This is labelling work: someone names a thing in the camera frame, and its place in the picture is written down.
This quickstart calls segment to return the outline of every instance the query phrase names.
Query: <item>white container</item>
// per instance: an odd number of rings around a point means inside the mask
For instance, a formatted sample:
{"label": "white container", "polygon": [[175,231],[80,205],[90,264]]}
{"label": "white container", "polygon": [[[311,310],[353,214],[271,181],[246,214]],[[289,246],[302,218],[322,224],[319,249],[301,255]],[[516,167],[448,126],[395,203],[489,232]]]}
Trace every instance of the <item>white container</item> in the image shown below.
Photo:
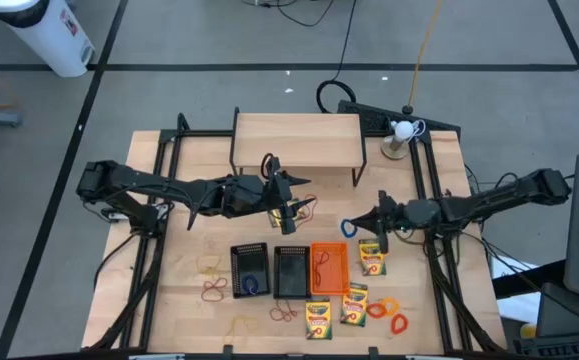
{"label": "white container", "polygon": [[94,47],[65,0],[0,0],[0,20],[58,76],[87,72]]}

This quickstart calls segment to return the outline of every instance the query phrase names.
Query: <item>blue rubber band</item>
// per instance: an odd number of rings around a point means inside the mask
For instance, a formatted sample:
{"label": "blue rubber band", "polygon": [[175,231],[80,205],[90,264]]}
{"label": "blue rubber band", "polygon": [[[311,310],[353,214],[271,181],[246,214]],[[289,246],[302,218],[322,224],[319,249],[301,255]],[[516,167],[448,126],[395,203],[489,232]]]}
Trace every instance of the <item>blue rubber band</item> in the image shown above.
{"label": "blue rubber band", "polygon": [[[247,282],[251,281],[253,286],[248,287]],[[256,295],[258,293],[258,280],[256,280],[253,275],[247,275],[242,278],[242,286],[245,288],[249,295]]]}
{"label": "blue rubber band", "polygon": [[[353,231],[351,233],[347,232],[347,230],[345,229],[345,224],[350,224],[351,226],[353,226]],[[347,239],[350,239],[356,236],[356,233],[358,232],[358,227],[352,224],[351,221],[349,221],[348,219],[344,219],[340,223],[340,231],[342,231],[342,235],[344,235]]]}

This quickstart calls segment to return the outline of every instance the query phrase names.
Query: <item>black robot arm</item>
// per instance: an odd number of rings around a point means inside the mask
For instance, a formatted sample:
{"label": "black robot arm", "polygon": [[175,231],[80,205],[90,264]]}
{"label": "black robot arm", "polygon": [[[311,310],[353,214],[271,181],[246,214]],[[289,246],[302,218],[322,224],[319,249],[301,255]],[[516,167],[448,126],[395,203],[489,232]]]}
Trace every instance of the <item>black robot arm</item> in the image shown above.
{"label": "black robot arm", "polygon": [[541,169],[495,189],[469,197],[411,200],[396,203],[385,191],[378,193],[378,206],[350,220],[351,224],[378,236],[380,250],[388,253],[387,233],[395,230],[433,229],[447,235],[458,233],[472,221],[527,203],[562,204],[571,189],[560,171]]}
{"label": "black robot arm", "polygon": [[187,229],[191,229],[197,214],[234,218],[278,209],[282,233],[293,233],[296,230],[293,217],[313,199],[288,205],[287,201],[292,199],[290,187],[306,184],[309,180],[280,171],[280,160],[272,154],[266,155],[264,160],[264,183],[256,175],[227,175],[186,182],[136,171],[114,161],[89,162],[76,193],[86,203],[103,201],[126,215],[132,231],[157,231],[159,210],[140,204],[127,194],[128,191],[184,204],[191,210]]}

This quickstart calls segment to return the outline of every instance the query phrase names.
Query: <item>black mesh basket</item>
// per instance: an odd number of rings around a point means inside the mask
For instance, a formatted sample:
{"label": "black mesh basket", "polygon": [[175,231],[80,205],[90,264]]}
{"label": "black mesh basket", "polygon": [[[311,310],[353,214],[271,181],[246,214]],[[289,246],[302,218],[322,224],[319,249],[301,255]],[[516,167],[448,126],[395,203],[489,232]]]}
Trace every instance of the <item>black mesh basket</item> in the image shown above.
{"label": "black mesh basket", "polygon": [[269,294],[267,244],[232,246],[231,277],[235,299]]}
{"label": "black mesh basket", "polygon": [[274,248],[275,299],[309,299],[309,247],[276,246]]}

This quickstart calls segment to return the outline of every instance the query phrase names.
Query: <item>orange basket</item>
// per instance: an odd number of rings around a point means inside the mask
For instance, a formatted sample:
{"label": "orange basket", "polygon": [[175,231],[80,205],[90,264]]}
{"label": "orange basket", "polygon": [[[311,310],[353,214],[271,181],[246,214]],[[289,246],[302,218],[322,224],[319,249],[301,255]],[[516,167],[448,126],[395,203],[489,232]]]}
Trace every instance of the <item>orange basket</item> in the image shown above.
{"label": "orange basket", "polygon": [[311,294],[349,293],[347,243],[312,243],[310,269]]}

